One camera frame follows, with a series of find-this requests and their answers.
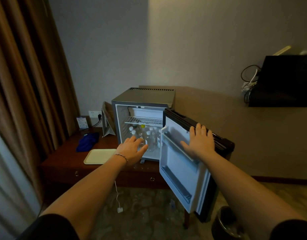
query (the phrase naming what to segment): baseboard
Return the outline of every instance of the baseboard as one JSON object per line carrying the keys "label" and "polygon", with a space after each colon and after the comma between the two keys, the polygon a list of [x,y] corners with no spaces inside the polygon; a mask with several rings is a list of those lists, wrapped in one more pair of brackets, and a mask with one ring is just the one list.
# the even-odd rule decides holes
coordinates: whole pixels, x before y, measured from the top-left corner
{"label": "baseboard", "polygon": [[287,177],[264,177],[264,176],[251,176],[251,177],[253,177],[255,180],[259,182],[307,185],[307,179],[287,178]]}

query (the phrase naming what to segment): refrigerator vent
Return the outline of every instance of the refrigerator vent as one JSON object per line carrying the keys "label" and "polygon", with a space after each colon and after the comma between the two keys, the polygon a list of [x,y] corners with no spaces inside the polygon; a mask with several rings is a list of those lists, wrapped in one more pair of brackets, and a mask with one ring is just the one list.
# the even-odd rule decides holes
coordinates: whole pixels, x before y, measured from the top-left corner
{"label": "refrigerator vent", "polygon": [[137,125],[151,125],[162,127],[162,119],[158,118],[147,118],[147,117],[132,117],[129,116],[125,123],[127,124],[137,124]]}
{"label": "refrigerator vent", "polygon": [[174,91],[174,89],[163,89],[163,88],[130,88],[129,90]]}

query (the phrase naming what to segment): wall socket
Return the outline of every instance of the wall socket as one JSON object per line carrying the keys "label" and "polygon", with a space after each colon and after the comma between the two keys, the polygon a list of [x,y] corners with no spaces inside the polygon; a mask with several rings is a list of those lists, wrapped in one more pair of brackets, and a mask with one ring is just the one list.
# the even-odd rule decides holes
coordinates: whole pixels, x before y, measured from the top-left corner
{"label": "wall socket", "polygon": [[88,111],[90,118],[98,118],[98,115],[101,114],[101,111]]}

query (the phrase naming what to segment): brown curtain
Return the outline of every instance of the brown curtain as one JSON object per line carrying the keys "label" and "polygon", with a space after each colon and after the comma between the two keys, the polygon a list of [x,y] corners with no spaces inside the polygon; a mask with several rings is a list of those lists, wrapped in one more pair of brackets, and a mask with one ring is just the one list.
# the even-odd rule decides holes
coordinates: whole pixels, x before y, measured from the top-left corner
{"label": "brown curtain", "polygon": [[0,134],[42,198],[37,166],[79,109],[47,0],[0,0]]}

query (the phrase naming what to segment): bracelet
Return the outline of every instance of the bracelet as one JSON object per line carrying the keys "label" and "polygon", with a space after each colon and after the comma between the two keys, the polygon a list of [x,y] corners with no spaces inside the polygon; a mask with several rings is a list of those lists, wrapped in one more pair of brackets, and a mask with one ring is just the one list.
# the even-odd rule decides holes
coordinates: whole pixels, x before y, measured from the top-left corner
{"label": "bracelet", "polygon": [[124,155],[121,155],[121,154],[119,154],[119,153],[116,153],[115,155],[122,156],[122,157],[126,160],[126,162],[128,163],[128,159],[127,159],[127,157],[125,157]]}

